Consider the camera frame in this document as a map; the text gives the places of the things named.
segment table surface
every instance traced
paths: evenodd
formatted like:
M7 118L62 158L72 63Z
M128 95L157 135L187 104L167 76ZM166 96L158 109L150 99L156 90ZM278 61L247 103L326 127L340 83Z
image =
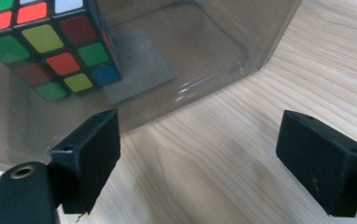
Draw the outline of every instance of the table surface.
M80 223L357 223L328 217L276 157L285 109L357 141L357 0L303 0L261 71L124 134Z

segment transparent container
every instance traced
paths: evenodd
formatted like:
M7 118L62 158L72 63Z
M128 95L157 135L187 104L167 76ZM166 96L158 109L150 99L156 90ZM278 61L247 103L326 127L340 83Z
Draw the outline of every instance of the transparent container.
M98 0L122 80L46 102L0 63L0 169L50 159L90 115L118 107L126 132L257 70L300 0Z

